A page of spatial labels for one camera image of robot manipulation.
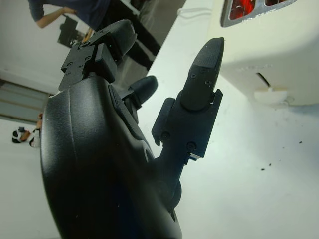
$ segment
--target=dark shirt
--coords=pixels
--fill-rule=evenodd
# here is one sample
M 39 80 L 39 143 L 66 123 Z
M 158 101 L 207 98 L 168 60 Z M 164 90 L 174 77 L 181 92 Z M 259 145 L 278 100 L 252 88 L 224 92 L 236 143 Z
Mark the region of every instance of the dark shirt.
M 43 5 L 68 7 L 76 10 L 76 15 L 96 30 L 109 7 L 111 0 L 28 0 L 31 15 L 34 21 L 39 21 L 44 16 Z

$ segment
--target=metal grille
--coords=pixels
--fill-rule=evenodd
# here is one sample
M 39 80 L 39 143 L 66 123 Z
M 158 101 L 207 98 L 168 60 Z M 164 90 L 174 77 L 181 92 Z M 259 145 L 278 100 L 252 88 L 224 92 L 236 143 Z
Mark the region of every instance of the metal grille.
M 279 10 L 297 0 L 225 0 L 220 24 L 229 27 L 269 11 Z

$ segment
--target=red light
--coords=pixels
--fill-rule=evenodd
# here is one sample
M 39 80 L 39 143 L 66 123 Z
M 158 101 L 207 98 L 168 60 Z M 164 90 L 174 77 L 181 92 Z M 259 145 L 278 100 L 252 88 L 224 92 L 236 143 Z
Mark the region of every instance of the red light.
M 251 13 L 255 8 L 255 0 L 233 0 L 230 20 L 235 20 Z

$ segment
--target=hand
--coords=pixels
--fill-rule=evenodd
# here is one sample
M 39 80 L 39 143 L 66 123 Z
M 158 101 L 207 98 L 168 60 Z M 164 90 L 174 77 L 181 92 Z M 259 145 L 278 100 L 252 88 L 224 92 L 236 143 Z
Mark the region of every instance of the hand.
M 41 127 L 42 127 L 42 121 L 39 120 L 39 121 L 36 123 L 35 128 L 36 128 L 36 129 L 41 129 Z
M 76 14 L 76 10 L 68 8 L 66 6 L 63 8 L 63 12 L 64 13 L 69 13 L 69 14 Z
M 42 119 L 42 116 L 43 116 L 43 113 L 42 113 L 42 112 L 39 113 L 39 114 L 38 114 L 38 120 L 41 120 L 41 119 Z

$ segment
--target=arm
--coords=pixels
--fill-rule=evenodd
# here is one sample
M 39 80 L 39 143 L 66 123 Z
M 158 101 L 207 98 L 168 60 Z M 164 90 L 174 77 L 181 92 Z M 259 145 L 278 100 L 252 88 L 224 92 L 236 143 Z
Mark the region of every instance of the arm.
M 43 16 L 40 20 L 36 21 L 35 23 L 40 28 L 45 28 L 46 26 L 48 26 L 49 24 L 57 20 L 61 15 L 65 13 L 75 14 L 76 11 L 68 7 L 63 7 L 57 11 L 54 11 L 53 13 Z

